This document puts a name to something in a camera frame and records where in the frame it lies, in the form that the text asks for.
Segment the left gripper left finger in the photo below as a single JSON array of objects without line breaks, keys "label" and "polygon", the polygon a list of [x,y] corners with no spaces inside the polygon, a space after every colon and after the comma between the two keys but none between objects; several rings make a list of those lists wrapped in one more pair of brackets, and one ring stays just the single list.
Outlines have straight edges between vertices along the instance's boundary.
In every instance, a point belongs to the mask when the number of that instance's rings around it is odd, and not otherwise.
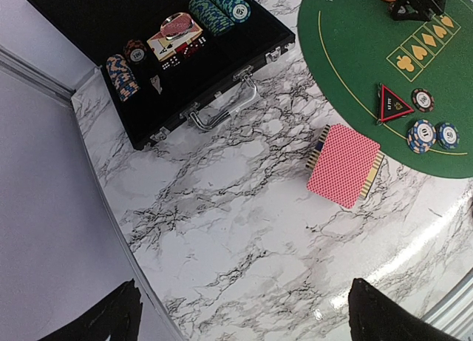
[{"label": "left gripper left finger", "polygon": [[125,281],[79,318],[43,340],[138,339],[143,304],[134,280]]}]

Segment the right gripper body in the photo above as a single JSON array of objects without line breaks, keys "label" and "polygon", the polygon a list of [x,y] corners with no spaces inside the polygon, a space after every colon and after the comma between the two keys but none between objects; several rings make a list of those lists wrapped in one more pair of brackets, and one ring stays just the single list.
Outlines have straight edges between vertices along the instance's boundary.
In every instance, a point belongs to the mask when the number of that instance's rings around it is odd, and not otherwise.
[{"label": "right gripper body", "polygon": [[394,21],[431,21],[442,16],[446,0],[395,0],[389,5],[389,15]]}]

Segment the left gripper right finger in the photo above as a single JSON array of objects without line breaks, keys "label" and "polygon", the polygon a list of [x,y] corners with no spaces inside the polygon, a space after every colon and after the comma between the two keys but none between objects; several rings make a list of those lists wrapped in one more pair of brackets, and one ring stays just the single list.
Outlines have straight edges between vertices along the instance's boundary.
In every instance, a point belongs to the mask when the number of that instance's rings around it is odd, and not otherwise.
[{"label": "left gripper right finger", "polygon": [[454,337],[410,314],[362,278],[349,292],[350,336],[356,341],[435,341]]}]

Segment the placed hundred chip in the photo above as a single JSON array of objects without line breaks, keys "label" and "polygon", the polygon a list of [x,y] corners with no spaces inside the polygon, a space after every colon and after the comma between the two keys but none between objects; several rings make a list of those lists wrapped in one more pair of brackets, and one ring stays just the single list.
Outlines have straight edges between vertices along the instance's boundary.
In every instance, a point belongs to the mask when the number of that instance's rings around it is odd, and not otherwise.
[{"label": "placed hundred chip", "polygon": [[431,112],[435,108],[435,100],[428,90],[416,88],[411,93],[411,99],[421,112]]}]

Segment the triangular all-in button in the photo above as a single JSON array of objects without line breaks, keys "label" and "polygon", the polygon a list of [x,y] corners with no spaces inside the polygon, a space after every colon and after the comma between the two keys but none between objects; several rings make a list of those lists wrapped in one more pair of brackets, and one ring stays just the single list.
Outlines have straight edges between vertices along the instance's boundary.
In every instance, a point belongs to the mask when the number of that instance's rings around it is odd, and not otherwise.
[{"label": "triangular all-in button", "polygon": [[378,124],[385,124],[415,112],[407,102],[383,83],[378,84],[378,99]]}]

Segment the placed ten chips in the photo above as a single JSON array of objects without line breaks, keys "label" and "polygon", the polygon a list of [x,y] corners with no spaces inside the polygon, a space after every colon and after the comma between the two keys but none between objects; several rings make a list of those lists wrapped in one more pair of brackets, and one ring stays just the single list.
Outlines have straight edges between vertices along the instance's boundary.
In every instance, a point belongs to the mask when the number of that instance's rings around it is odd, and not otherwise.
[{"label": "placed ten chips", "polygon": [[407,144],[416,154],[428,152],[436,141],[436,128],[425,119],[416,121],[407,133]]}]

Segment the placed fifty chip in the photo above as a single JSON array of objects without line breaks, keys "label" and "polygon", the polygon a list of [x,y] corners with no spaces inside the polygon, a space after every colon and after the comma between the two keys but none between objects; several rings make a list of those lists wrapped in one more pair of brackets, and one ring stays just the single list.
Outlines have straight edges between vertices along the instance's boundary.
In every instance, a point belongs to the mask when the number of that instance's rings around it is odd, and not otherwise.
[{"label": "placed fifty chip", "polygon": [[456,149],[459,145],[459,134],[454,124],[443,122],[437,126],[439,144],[444,149]]}]

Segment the red-backed playing card deck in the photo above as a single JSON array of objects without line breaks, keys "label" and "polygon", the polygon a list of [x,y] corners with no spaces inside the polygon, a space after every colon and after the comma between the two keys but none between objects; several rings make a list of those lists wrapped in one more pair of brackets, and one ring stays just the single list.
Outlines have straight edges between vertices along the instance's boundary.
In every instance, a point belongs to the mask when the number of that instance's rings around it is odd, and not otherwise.
[{"label": "red-backed playing card deck", "polygon": [[365,199],[384,159],[381,145],[343,124],[327,125],[307,160],[307,190],[351,209]]}]

